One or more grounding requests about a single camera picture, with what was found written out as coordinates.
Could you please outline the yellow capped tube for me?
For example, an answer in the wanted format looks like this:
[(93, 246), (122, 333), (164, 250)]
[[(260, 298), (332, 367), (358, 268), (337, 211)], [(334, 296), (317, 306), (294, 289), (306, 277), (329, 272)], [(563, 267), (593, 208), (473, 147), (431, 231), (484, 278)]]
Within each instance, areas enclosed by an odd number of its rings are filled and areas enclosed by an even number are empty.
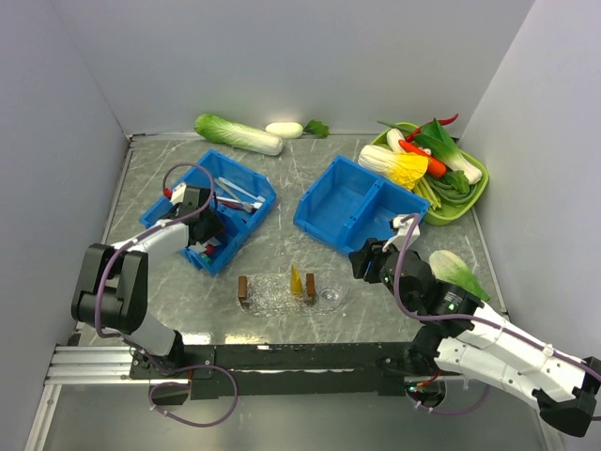
[(294, 296), (301, 296), (304, 292), (300, 272), (294, 264), (291, 265), (290, 269), (290, 292)]

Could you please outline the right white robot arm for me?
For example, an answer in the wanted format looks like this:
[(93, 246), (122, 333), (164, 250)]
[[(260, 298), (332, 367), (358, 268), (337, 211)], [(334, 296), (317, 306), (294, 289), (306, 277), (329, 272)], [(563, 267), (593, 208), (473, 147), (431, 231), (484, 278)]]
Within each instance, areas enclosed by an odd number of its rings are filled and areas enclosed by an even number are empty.
[(482, 381), (523, 400), (558, 431), (586, 434), (600, 389), (598, 359), (570, 356), (524, 333), (414, 251), (400, 256), (395, 246), (369, 239), (348, 258), (354, 278), (383, 284), (422, 323), (406, 356), (409, 372)]

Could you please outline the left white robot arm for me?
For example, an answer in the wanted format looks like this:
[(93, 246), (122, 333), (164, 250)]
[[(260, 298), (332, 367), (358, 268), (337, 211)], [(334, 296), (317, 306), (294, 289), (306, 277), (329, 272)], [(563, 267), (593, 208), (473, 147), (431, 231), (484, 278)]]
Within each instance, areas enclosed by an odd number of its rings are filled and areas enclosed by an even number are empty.
[(148, 310), (148, 274), (152, 265), (223, 229), (210, 208), (209, 188), (184, 183), (172, 192), (171, 208), (141, 234), (115, 244), (94, 243), (84, 255), (71, 301), (71, 316), (102, 337), (118, 336), (152, 360), (165, 378), (186, 364), (179, 331), (162, 324)]

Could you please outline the clear plastic cup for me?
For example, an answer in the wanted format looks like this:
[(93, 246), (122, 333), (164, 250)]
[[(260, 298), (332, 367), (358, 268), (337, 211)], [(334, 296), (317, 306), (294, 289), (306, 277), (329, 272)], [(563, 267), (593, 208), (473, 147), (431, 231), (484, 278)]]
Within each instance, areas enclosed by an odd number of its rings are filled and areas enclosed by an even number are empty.
[(321, 312), (339, 310), (346, 302), (347, 284), (334, 279), (320, 279), (316, 284), (316, 307)]

